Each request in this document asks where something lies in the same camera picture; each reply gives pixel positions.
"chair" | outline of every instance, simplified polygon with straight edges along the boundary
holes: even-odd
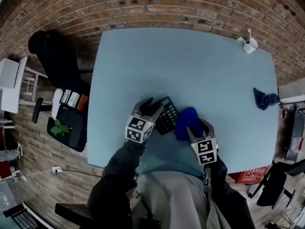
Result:
[[[263,192],[256,203],[258,206],[272,206],[272,209],[274,209],[281,196],[285,194],[289,197],[289,202],[287,204],[288,207],[294,198],[295,191],[290,193],[284,188],[286,174],[294,177],[304,171],[305,159],[292,165],[278,162],[272,165],[270,170],[264,176],[262,182],[256,188],[255,192],[253,194],[249,193],[248,197],[253,198],[260,188],[264,186]]]
[[[50,83],[54,87],[63,91],[71,90],[80,96],[89,97],[90,85],[81,80],[76,53],[68,39],[60,36],[56,31],[38,31],[30,37],[28,47],[31,53],[37,55]],[[61,96],[58,98],[58,96],[54,95],[53,107],[42,105],[43,99],[38,98],[34,107],[32,121],[37,123],[40,111],[50,111],[55,104],[57,111],[55,116],[51,115],[49,117],[48,134],[64,145],[82,152],[87,142],[88,101],[86,101],[83,110],[79,111],[67,104],[59,105],[60,98]],[[71,133],[65,136],[54,135],[51,132],[55,125],[54,118],[71,127]]]

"brick wall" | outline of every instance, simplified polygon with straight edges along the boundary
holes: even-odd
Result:
[[[29,37],[55,29],[73,39],[80,67],[93,67],[103,30],[173,27],[253,36],[270,51],[279,85],[305,77],[304,0],[5,0],[0,58],[30,55]]]

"blue cloth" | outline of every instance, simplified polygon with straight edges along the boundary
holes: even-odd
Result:
[[[269,106],[273,106],[280,101],[276,94],[265,94],[256,88],[253,89],[255,102],[258,108],[266,110]]]
[[[203,129],[199,123],[199,117],[193,107],[189,107],[179,113],[177,119],[176,136],[179,141],[189,141],[186,127],[189,127],[195,137],[203,136]]]

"floor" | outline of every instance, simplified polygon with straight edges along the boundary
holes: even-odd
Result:
[[[46,82],[38,87],[38,96],[44,96],[50,100],[54,89]],[[24,175],[49,170],[54,166],[63,169],[83,171],[89,174],[101,175],[102,169],[87,164],[87,150],[78,153],[59,142],[53,140],[46,133],[48,113],[41,112],[37,124],[31,121],[33,107],[20,106],[18,114],[13,114],[15,123],[14,137],[21,142],[23,158],[18,160],[18,166]],[[99,178],[81,173],[63,171],[58,175],[52,171],[27,177],[27,181],[18,179],[17,183],[9,182],[13,194],[40,215],[45,221],[55,228],[72,229],[78,226],[66,221],[54,213],[55,203],[82,203],[88,200],[92,187]],[[270,221],[278,222],[288,227],[291,221],[299,215],[301,205],[305,198],[305,175],[302,173],[296,177],[288,177],[286,188],[289,191],[296,189],[297,196],[291,208],[285,208],[288,199],[282,198],[278,209],[263,208],[256,205],[259,197],[253,199],[247,197],[248,191],[253,191],[254,186],[236,185],[228,177],[227,181],[233,188],[247,198],[248,205],[256,228],[262,229]]]

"sleeve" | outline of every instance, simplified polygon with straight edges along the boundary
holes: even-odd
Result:
[[[212,199],[232,229],[255,229],[247,200],[225,181],[227,167],[217,156],[217,162],[207,165],[211,169]]]
[[[105,224],[123,220],[131,213],[126,192],[137,186],[135,169],[144,150],[144,144],[128,141],[112,156],[89,196],[88,207],[94,220]]]

